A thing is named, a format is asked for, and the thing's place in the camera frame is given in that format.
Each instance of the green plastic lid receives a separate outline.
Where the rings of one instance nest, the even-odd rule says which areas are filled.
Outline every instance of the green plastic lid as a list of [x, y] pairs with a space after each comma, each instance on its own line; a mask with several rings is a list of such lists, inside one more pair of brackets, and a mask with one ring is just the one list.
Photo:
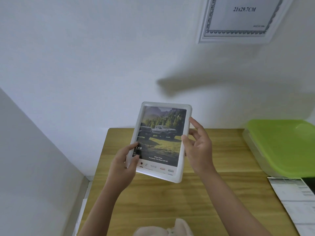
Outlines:
[[303, 120], [250, 120], [247, 129], [270, 166], [285, 177], [315, 176], [315, 126]]

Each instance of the forearm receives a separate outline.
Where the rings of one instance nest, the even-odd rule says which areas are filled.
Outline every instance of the forearm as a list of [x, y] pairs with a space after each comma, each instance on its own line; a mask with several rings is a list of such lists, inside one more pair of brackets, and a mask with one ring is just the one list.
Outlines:
[[205, 174], [201, 180], [229, 236], [271, 236], [217, 172]]
[[78, 236], [106, 236], [118, 196], [105, 184]]

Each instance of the forest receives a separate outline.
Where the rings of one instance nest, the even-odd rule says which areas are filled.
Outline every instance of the forest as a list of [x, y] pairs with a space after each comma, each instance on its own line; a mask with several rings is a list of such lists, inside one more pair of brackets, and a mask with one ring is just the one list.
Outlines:
[[176, 129], [177, 135], [183, 134], [185, 124], [186, 110], [172, 109], [167, 115], [156, 117], [154, 119], [147, 119], [144, 124], [148, 127], [155, 128], [157, 125], [164, 125]]

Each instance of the pickup truck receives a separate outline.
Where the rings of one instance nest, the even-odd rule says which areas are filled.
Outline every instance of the pickup truck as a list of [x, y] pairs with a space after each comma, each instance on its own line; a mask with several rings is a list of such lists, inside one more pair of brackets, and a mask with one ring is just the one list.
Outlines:
[[138, 136], [144, 137], [144, 139], [148, 140], [152, 136], [152, 128], [147, 127], [144, 123], [141, 123]]
[[176, 133], [176, 129], [169, 128], [168, 126], [158, 125], [152, 129], [152, 136], [156, 135], [162, 138], [170, 137], [171, 139], [174, 139]]

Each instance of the person's left hand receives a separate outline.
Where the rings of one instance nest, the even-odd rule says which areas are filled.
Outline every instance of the person's left hand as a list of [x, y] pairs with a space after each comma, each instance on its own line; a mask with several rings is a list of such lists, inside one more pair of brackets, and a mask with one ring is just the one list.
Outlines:
[[134, 149], [137, 145], [138, 142], [135, 142], [125, 146], [124, 148], [121, 148], [112, 160], [105, 183], [105, 186], [107, 186], [112, 193], [119, 195], [125, 188], [128, 187], [136, 175], [136, 167], [139, 161], [139, 155], [136, 155], [132, 158], [128, 168], [125, 165], [125, 161], [128, 152]]

